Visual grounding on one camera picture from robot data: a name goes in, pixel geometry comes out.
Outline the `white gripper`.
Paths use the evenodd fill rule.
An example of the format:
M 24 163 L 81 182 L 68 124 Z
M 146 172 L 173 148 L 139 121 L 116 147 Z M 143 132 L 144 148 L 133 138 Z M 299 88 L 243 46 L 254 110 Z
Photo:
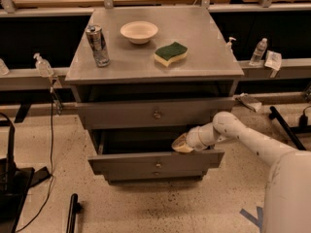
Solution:
M 192 128 L 188 134 L 183 133 L 172 143 L 172 149 L 180 153 L 190 153 L 194 150 L 206 150 L 207 146 L 201 141 L 199 133 L 199 127 Z

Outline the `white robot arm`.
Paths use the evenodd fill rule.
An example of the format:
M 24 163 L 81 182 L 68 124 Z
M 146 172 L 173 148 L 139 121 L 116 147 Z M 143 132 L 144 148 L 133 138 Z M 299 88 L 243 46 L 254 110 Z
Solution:
M 177 152 L 205 150 L 235 139 L 270 167 L 262 219 L 262 233 L 311 233 L 311 152 L 298 150 L 242 123 L 229 112 L 182 134 L 173 144 Z

